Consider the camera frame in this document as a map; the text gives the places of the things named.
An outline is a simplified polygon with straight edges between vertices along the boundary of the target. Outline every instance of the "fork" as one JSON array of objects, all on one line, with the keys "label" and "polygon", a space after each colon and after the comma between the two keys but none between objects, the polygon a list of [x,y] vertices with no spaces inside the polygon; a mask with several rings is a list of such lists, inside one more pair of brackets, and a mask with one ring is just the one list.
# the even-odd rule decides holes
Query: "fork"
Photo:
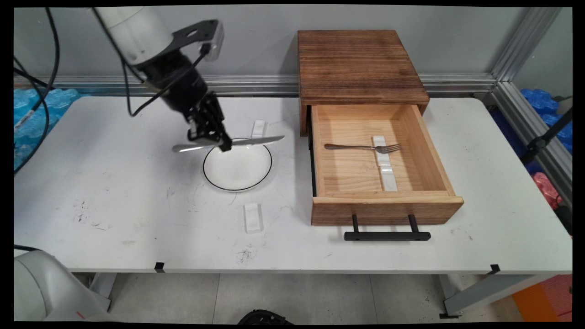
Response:
[{"label": "fork", "polygon": [[390,152],[398,151],[402,148],[402,144],[394,144],[388,146],[365,146],[365,145],[336,145],[336,144],[325,144],[327,150],[340,150],[340,149],[371,149],[378,153],[388,154]]}]

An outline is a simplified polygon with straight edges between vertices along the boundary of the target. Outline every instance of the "open drawer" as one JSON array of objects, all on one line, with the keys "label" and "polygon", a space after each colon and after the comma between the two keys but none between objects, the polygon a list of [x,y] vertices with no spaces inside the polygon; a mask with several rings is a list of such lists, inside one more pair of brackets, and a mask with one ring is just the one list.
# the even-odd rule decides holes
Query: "open drawer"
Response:
[{"label": "open drawer", "polygon": [[[416,105],[313,105],[308,114],[314,198],[312,225],[444,224],[461,207]],[[376,153],[327,150],[326,143],[372,145],[381,135],[398,191],[384,191]]]}]

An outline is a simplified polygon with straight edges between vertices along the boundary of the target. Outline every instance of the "silver knife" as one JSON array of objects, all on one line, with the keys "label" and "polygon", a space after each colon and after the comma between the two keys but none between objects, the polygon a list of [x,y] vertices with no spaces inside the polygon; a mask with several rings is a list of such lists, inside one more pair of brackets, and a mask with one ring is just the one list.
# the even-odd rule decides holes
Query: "silver knife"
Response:
[{"label": "silver knife", "polygon": [[[284,138],[284,136],[272,136],[272,137],[263,137],[263,138],[253,138],[253,139],[241,139],[241,140],[234,140],[232,142],[232,146],[242,146],[242,145],[258,145],[258,144],[270,144],[274,142],[278,142]],[[208,149],[214,148],[219,146],[219,142],[198,142],[195,141],[193,144],[178,144],[173,146],[173,152],[187,152],[193,150],[200,150],[200,149]]]}]

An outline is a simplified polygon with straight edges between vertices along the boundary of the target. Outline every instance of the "wooden cabinet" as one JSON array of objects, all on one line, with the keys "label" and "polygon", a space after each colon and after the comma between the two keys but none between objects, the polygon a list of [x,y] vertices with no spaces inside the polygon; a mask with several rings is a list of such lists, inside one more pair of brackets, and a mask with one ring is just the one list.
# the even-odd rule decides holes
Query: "wooden cabinet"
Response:
[{"label": "wooden cabinet", "polygon": [[[393,30],[299,31],[300,133],[312,148],[313,225],[443,224],[463,204],[421,115],[429,97]],[[384,191],[373,150],[387,145],[398,191]]]}]

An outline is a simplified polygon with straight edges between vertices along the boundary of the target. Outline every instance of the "floor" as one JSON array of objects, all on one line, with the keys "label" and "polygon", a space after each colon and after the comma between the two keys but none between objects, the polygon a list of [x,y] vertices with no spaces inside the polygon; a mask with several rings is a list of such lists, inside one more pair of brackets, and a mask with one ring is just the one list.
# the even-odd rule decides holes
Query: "floor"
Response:
[{"label": "floor", "polygon": [[430,275],[120,273],[110,313],[119,321],[198,324],[237,324],[254,309],[293,324],[522,321],[511,297],[441,320],[442,297]]}]

